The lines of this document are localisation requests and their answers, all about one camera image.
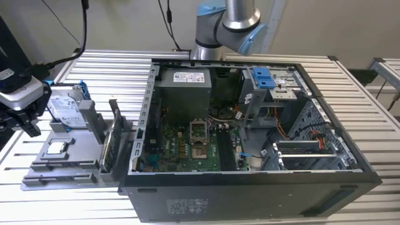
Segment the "motherboard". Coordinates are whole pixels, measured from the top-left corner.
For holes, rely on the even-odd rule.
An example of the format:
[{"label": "motherboard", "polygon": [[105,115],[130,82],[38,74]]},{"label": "motherboard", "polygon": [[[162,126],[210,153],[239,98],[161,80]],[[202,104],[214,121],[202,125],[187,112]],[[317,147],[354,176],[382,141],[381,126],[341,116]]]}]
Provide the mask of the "motherboard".
[{"label": "motherboard", "polygon": [[247,164],[246,157],[241,155],[242,149],[238,128],[213,128],[209,125],[205,130],[201,126],[166,126],[159,153],[146,155],[145,171],[243,171],[247,170]]}]

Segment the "slotted metal table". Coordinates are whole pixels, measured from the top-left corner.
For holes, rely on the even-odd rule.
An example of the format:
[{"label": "slotted metal table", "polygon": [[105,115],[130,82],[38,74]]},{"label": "slotted metal table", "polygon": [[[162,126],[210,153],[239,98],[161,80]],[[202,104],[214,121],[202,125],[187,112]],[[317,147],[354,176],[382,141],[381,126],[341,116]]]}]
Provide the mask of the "slotted metal table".
[{"label": "slotted metal table", "polygon": [[375,58],[370,69],[375,70],[395,89],[400,91],[400,59]]},{"label": "slotted metal table", "polygon": [[[126,52],[87,50],[79,60],[63,68],[58,82],[85,80],[97,110],[113,118],[109,99],[117,98],[123,115],[138,122],[145,86],[153,58],[187,59],[187,52]],[[357,141],[383,184],[330,218],[318,220],[218,221],[219,224],[400,224],[400,124],[363,88],[339,61],[321,56],[229,54],[229,60],[302,63]],[[15,224],[139,224],[135,209],[118,188],[21,190],[43,142],[50,134],[50,114],[39,127],[42,136],[30,138],[18,131],[0,152],[0,222]],[[214,224],[197,222],[190,224]]]}]

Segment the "green motherboard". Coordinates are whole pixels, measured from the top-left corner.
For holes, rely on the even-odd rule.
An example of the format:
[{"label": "green motherboard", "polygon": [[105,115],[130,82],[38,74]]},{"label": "green motherboard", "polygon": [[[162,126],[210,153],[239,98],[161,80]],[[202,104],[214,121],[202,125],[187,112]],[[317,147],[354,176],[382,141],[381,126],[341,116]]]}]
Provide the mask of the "green motherboard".
[{"label": "green motherboard", "polygon": [[[194,136],[202,135],[205,130],[194,130]],[[219,140],[222,132],[225,142]],[[146,172],[219,172],[227,171],[221,156],[230,158],[230,171],[247,170],[246,159],[239,162],[238,151],[243,149],[239,130],[210,128],[209,143],[191,143],[189,127],[165,127],[162,133],[159,154],[147,154]],[[219,147],[225,148],[226,154],[221,154]]]}]

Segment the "orange wire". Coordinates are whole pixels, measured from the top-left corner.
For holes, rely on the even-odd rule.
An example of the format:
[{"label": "orange wire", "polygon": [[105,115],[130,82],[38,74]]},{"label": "orange wire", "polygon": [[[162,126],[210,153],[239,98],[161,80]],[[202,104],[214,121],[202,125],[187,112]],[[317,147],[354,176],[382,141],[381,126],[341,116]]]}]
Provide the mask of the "orange wire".
[{"label": "orange wire", "polygon": [[[321,134],[318,130],[310,130],[314,134]],[[322,140],[318,138],[319,144],[321,144],[321,149],[323,148]]]},{"label": "orange wire", "polygon": [[277,108],[275,108],[275,119],[277,119],[277,128],[278,128],[278,131],[281,133],[281,135],[289,140],[289,136],[286,134],[286,132],[283,131],[283,128],[281,126],[281,120],[278,119],[278,111],[277,111]]}]

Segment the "hard drive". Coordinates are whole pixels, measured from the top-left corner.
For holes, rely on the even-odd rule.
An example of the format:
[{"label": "hard drive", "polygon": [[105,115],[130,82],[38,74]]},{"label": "hard drive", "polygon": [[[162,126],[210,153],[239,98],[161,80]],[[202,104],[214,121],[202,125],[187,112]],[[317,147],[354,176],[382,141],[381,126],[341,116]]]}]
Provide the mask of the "hard drive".
[{"label": "hard drive", "polygon": [[87,128],[83,115],[79,111],[82,100],[91,100],[89,86],[82,81],[78,84],[53,84],[53,95],[49,102],[49,111],[54,119],[69,128]]}]

